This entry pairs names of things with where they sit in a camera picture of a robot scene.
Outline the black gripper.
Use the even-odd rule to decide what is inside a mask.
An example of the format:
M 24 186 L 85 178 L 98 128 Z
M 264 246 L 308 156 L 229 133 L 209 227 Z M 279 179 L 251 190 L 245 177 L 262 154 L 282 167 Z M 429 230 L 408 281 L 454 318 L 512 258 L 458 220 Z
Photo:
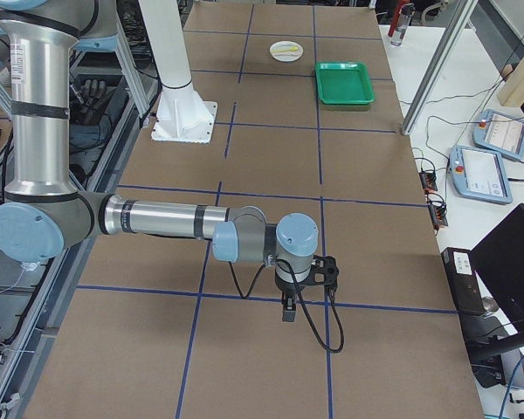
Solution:
M 282 293 L 282 321 L 294 322 L 296 318 L 296 301 L 298 293 L 302 292 L 307 286 L 303 282 L 300 282 L 298 283 L 298 286 L 295 286 L 293 282 L 285 281 L 279 275 L 275 275 L 274 282 Z

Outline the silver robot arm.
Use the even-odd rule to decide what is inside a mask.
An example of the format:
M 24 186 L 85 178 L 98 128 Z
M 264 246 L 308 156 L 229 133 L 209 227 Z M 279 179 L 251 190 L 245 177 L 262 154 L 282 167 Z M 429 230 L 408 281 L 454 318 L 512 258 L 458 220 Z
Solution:
M 214 257 L 275 270 L 283 318 L 303 306 L 316 283 L 318 229 L 301 213 L 266 221 L 254 207 L 229 209 L 127 200 L 81 191 L 69 177 L 69 55 L 83 40 L 114 38 L 113 1 L 0 1 L 10 40 L 13 180 L 0 205 L 0 250 L 38 262 L 100 234 L 143 233 L 209 240 Z

